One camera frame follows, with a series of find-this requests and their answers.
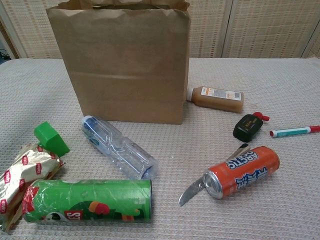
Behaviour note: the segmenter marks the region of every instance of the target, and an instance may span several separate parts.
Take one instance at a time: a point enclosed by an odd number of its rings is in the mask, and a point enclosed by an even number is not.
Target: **bottle label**
[[[238,91],[222,90],[217,88],[202,87],[201,95],[221,99],[241,101],[241,93]]]

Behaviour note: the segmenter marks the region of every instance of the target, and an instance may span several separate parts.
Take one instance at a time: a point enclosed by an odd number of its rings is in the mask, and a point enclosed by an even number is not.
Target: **table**
[[[17,59],[0,65],[0,171],[20,147],[35,143],[34,128],[48,121],[71,152],[56,179],[122,179],[88,143],[82,112],[61,59]],[[242,114],[184,105],[181,125],[113,122],[159,162],[153,181],[153,223],[79,222],[55,225],[21,219],[0,239],[203,240],[319,239],[320,134],[271,138],[270,130],[320,124],[320,59],[190,59],[189,86],[244,92]],[[203,171],[242,143],[233,128],[244,114],[270,116],[252,147],[268,146],[280,158],[273,175],[215,200],[204,190],[185,206],[181,193]]]

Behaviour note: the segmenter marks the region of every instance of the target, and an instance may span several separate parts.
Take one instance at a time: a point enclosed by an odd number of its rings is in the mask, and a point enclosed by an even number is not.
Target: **marker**
[[[270,131],[270,136],[273,138],[277,138],[277,137],[285,137],[290,135],[310,134],[310,133],[318,133],[318,132],[320,132],[320,125],[291,128],[291,129],[282,129],[282,130],[272,130]]]

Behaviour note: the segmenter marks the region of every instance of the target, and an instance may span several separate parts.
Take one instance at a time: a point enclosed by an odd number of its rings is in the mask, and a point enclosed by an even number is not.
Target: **brown paper bag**
[[[182,123],[188,6],[184,0],[70,0],[46,10],[84,115]]]

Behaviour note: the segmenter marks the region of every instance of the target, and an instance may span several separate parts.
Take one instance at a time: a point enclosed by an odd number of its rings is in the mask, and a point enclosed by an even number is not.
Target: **plastic water bottle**
[[[85,116],[82,131],[89,141],[130,179],[153,179],[158,171],[157,161],[109,122]]]

